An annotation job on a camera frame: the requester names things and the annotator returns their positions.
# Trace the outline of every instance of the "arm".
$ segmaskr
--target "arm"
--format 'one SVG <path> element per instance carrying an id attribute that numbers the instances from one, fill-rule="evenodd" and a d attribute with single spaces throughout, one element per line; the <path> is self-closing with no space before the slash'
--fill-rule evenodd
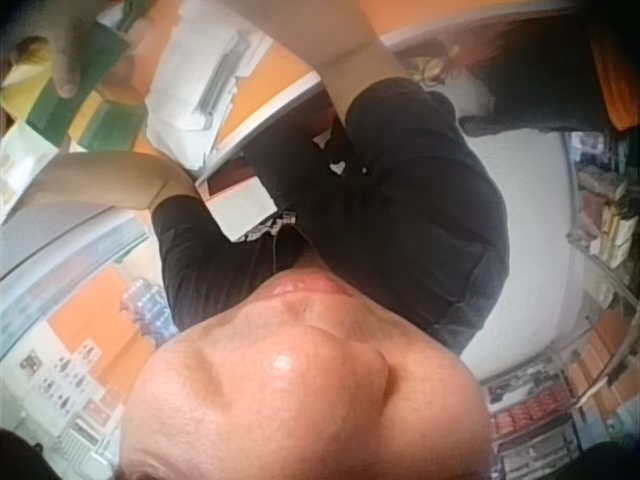
<path id="1" fill-rule="evenodd" d="M 169 160 L 135 152 L 71 153 L 56 157 L 36 176 L 24 202 L 87 202 L 153 211 L 176 195 L 200 198 L 191 178 Z"/>
<path id="2" fill-rule="evenodd" d="M 342 122 L 353 100 L 386 78 L 406 77 L 353 0 L 224 0 L 315 69 Z"/>

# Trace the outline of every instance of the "mouth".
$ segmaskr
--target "mouth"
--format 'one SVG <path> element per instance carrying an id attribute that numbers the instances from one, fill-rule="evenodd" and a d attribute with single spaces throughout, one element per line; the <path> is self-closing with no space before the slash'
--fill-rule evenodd
<path id="1" fill-rule="evenodd" d="M 319 269 L 305 269 L 288 270 L 276 275 L 254 293 L 253 299 L 257 301 L 299 293 L 351 296 L 330 273 Z"/>

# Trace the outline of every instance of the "desk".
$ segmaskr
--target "desk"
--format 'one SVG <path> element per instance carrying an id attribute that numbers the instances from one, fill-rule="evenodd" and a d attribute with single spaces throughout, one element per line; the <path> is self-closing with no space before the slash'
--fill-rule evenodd
<path id="1" fill-rule="evenodd" d="M 571 0 L 360 0 L 363 10 L 386 45 L 393 50 L 415 44 L 439 30 L 490 18 L 544 14 L 573 6 Z M 158 2 L 149 13 L 154 40 L 136 58 L 133 84 L 143 94 L 177 21 L 180 0 Z M 214 151 L 199 172 L 198 185 L 278 114 L 319 89 L 319 77 L 308 65 L 278 44 L 265 54 L 254 72 L 238 81 L 233 108 L 222 126 Z"/>

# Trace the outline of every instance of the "man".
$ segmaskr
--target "man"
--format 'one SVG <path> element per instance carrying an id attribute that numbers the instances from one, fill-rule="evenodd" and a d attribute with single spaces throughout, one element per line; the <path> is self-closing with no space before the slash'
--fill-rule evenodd
<path id="1" fill-rule="evenodd" d="M 183 332 L 129 398 L 120 476 L 476 478 L 489 419 L 455 354 L 507 275 L 497 188 L 353 2 L 226 3 L 320 74 L 362 168 L 336 176 L 310 140 L 267 129 L 245 153 L 280 228 L 242 243 L 170 162 L 68 155 L 36 179 L 28 203 L 152 212 Z M 261 142 L 280 149 L 261 160 Z"/>

